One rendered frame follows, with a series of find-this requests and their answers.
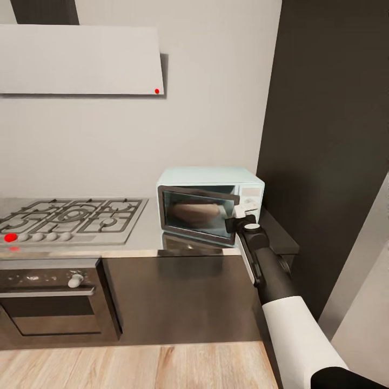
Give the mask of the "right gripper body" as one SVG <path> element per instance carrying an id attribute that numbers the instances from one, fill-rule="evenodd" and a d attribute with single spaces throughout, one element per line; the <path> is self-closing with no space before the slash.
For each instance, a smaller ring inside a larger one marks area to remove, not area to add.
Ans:
<path id="1" fill-rule="evenodd" d="M 255 222 L 256 216 L 253 214 L 246 215 L 244 218 L 229 218 L 225 219 L 226 232 L 229 233 L 237 233 L 237 227 L 242 222 Z"/>

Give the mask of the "microwave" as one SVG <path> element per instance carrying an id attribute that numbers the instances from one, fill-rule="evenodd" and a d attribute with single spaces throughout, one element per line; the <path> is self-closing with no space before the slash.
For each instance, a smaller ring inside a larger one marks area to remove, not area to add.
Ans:
<path id="1" fill-rule="evenodd" d="M 235 218 L 236 205 L 261 205 L 265 183 L 242 166 L 166 167 L 157 184 L 160 228 L 234 245 L 225 219 Z M 256 216 L 260 209 L 245 212 Z"/>

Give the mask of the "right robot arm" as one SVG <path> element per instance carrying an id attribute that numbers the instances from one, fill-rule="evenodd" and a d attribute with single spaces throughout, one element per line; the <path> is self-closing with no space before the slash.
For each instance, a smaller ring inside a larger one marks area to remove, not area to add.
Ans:
<path id="1" fill-rule="evenodd" d="M 225 219 L 225 226 L 227 234 L 237 234 L 258 289 L 284 389 L 389 389 L 348 370 L 291 281 L 287 262 L 270 248 L 256 216 L 245 215 L 260 207 L 257 202 L 236 205 L 235 218 Z"/>

